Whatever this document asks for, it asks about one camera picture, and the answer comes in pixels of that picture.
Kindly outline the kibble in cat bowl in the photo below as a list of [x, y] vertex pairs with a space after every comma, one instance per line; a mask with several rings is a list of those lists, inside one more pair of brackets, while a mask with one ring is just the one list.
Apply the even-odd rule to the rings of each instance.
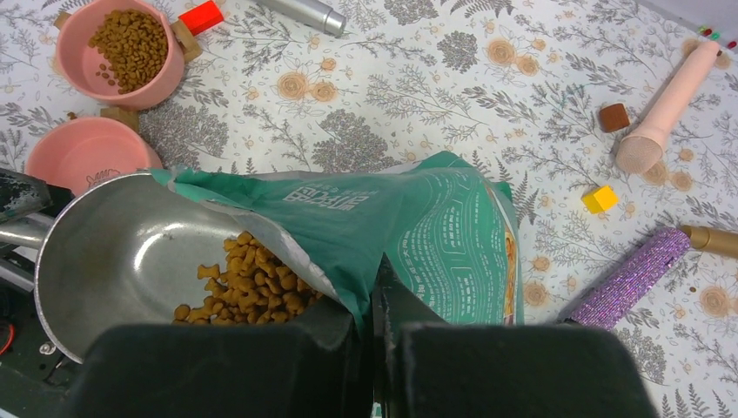
[[88, 46], [107, 61], [102, 70], [119, 94], [136, 91], [152, 81], [169, 51], [164, 26], [152, 14], [136, 9], [106, 14]]

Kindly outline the purple glitter microphone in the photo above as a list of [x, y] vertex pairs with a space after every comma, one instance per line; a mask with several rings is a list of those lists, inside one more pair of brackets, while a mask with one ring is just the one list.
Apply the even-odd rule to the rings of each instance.
[[560, 324], [613, 329], [687, 253], [689, 237], [664, 227], [606, 278], [598, 280], [562, 314]]

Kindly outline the floral table mat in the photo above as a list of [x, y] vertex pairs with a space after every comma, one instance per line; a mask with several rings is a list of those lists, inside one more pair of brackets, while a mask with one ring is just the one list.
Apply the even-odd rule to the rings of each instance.
[[[1, 167], [98, 116], [58, 69], [54, 21], [93, 1], [1, 1]], [[639, 1], [325, 1], [332, 37], [255, 1], [213, 1], [173, 97], [143, 111], [162, 162], [262, 174], [378, 172], [453, 152], [512, 189], [526, 324], [553, 322], [662, 227], [737, 233], [737, 45], [725, 46], [663, 156], [620, 170], [617, 145], [700, 44], [719, 35]], [[606, 133], [600, 109], [622, 104]], [[591, 214], [581, 196], [614, 189]], [[737, 417], [737, 259], [690, 250], [614, 334], [660, 417]]]

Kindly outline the metal scissors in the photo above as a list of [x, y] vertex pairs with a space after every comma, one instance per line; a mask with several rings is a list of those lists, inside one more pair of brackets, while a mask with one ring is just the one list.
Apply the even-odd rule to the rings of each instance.
[[117, 327], [174, 324], [181, 305], [206, 296], [198, 266], [225, 264], [223, 242], [251, 233], [323, 298], [335, 291], [284, 227], [253, 211], [189, 194], [153, 174], [127, 174], [92, 187], [55, 217], [2, 224], [1, 241], [37, 250], [20, 279], [41, 326], [69, 359], [83, 363]]

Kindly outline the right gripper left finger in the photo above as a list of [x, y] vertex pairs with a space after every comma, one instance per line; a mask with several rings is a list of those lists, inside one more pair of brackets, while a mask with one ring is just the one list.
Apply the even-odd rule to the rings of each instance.
[[366, 417], [352, 316], [329, 298], [277, 325], [139, 325], [105, 332], [66, 417]]

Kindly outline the pink scoop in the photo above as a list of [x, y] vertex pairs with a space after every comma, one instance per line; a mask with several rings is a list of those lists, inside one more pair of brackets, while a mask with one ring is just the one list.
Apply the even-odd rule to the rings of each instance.
[[186, 25], [146, 1], [92, 1], [59, 13], [56, 63], [78, 91], [141, 111], [179, 87], [202, 49]]

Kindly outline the pink cylinder toy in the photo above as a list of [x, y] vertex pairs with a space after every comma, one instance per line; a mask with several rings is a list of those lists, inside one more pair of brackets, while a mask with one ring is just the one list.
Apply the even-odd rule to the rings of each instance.
[[622, 139], [615, 164], [624, 172], [642, 174], [661, 160], [669, 136], [713, 68], [721, 46], [701, 42], [655, 100], [641, 123]]

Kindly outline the brown small block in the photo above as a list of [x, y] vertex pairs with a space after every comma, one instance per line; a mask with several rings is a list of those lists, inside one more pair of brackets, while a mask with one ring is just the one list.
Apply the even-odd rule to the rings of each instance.
[[605, 133], [611, 133], [631, 125], [627, 109], [623, 103], [602, 107], [599, 111], [600, 127]]

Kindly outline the gold microphone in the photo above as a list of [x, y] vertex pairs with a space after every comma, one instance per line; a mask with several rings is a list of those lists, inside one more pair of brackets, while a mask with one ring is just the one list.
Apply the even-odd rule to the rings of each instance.
[[737, 233], [705, 226], [680, 226], [689, 238], [692, 248], [736, 259], [738, 257]]

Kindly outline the pink pet bowl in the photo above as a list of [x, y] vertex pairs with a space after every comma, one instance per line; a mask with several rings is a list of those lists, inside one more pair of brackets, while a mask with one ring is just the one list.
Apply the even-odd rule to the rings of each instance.
[[138, 112], [109, 107], [51, 129], [31, 151], [25, 172], [78, 196], [117, 176], [161, 166], [139, 135]]

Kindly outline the orange red block near bowl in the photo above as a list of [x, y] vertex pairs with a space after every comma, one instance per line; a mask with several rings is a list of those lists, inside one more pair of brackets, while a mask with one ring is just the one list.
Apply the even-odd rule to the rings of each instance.
[[225, 17], [218, 5], [208, 0], [178, 16], [193, 36], [197, 36], [224, 22]]

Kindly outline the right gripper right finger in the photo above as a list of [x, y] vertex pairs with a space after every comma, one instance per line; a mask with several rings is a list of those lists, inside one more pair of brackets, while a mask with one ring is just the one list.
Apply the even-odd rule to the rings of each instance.
[[382, 260], [372, 292], [375, 398], [384, 417], [654, 417], [634, 360], [573, 323], [457, 326]]

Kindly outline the green silver pet food bag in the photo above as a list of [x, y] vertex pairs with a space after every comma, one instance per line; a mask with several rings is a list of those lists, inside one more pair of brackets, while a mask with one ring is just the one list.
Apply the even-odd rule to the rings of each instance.
[[151, 176], [235, 220], [246, 271], [294, 273], [358, 326], [383, 263], [452, 324], [523, 321], [518, 220], [505, 182], [451, 152], [377, 173], [239, 176], [175, 168]]

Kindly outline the yellow small block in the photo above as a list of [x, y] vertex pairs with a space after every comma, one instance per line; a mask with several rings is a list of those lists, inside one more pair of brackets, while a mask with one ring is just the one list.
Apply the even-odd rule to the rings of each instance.
[[619, 198], [610, 185], [604, 185], [584, 194], [583, 205], [592, 214], [606, 212], [619, 203]]

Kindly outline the kibble in scoop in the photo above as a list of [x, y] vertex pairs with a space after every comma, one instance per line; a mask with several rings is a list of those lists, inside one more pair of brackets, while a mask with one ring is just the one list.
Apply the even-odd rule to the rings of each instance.
[[177, 306], [174, 324], [286, 323], [323, 297], [247, 231], [225, 239], [223, 249], [223, 266], [198, 266], [197, 278], [205, 283], [206, 292], [202, 304]]

